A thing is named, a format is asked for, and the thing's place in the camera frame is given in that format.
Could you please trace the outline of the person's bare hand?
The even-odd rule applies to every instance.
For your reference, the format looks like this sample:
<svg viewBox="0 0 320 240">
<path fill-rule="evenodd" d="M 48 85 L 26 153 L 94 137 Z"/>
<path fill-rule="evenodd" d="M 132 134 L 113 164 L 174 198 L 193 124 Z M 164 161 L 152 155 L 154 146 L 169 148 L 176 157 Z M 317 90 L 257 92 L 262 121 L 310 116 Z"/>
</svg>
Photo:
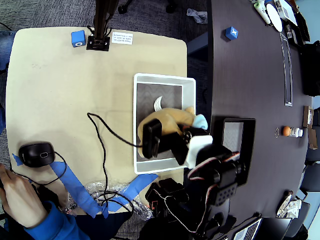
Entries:
<svg viewBox="0 0 320 240">
<path fill-rule="evenodd" d="M 38 226 L 48 215 L 32 185 L 24 178 L 0 165 L 3 188 L 0 199 L 3 209 L 26 228 Z"/>
</svg>

